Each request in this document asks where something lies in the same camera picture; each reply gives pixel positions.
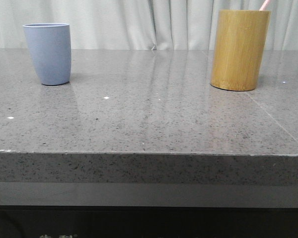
granite countertop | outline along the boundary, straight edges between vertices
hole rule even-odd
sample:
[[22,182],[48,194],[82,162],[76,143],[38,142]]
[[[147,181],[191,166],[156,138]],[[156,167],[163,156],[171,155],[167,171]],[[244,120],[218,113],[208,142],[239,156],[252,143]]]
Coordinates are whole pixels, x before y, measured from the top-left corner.
[[0,182],[298,186],[298,51],[264,53],[258,87],[212,87],[213,52],[73,50],[41,85],[0,49]]

bamboo pen holder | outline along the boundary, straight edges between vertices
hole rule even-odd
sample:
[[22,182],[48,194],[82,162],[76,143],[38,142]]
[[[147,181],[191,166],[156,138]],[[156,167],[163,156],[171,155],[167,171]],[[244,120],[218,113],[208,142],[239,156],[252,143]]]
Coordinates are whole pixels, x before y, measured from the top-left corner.
[[270,11],[220,10],[211,85],[256,88],[269,18]]

